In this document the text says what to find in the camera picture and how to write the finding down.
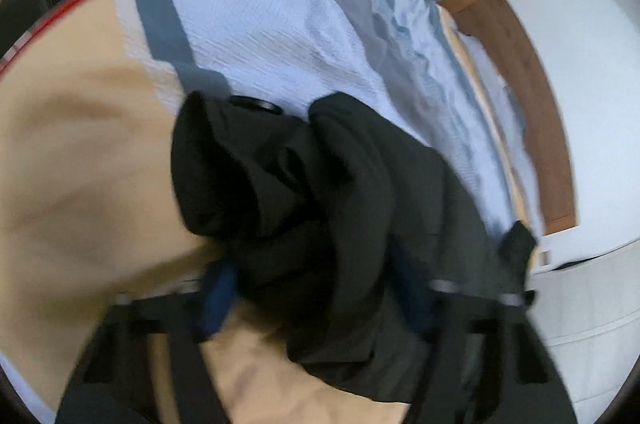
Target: black fabric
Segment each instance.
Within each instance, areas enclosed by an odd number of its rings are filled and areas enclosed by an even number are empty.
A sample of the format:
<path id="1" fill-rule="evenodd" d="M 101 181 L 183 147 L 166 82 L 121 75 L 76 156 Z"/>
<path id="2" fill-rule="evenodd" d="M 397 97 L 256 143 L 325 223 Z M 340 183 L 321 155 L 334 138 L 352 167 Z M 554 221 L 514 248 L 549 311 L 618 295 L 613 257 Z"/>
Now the black fabric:
<path id="1" fill-rule="evenodd" d="M 14 386 L 0 366 L 0 415 L 3 422 L 12 424 L 40 424 L 26 407 L 20 396 L 15 393 Z"/>
<path id="2" fill-rule="evenodd" d="M 389 237 L 425 282 L 522 293 L 530 242 L 501 259 L 441 156 L 350 96 L 306 123 L 193 93 L 172 174 L 188 229 L 226 237 L 241 294 L 289 325 L 290 359 L 342 390 L 410 402 L 430 352 L 391 285 Z"/>
<path id="3" fill-rule="evenodd" d="M 62 399 L 56 424 L 149 424 L 140 413 L 121 404 L 105 385 L 83 384 Z"/>

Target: textured bedspread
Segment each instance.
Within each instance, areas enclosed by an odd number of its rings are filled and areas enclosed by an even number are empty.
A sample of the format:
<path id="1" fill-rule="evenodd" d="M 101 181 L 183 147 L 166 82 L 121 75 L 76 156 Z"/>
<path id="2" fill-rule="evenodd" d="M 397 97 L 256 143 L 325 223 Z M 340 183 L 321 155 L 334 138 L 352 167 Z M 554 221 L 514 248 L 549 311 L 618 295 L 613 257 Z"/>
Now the textured bedspread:
<path id="1" fill-rule="evenodd" d="M 117 292 L 166 289 L 217 256 L 186 232 L 172 196 L 172 125 L 193 89 L 300 116 L 320 96 L 349 93 L 449 161 L 494 239 L 517 219 L 542 233 L 508 90 L 435 3 L 88 0 L 0 80 L 0 353 L 43 422 L 53 413 L 41 403 L 57 406 Z M 291 364 L 275 330 L 240 307 L 203 347 L 235 424 L 401 419 L 403 405 L 337 391 Z M 154 346 L 162 392 L 166 352 Z M 173 422 L 170 397 L 160 404 Z"/>

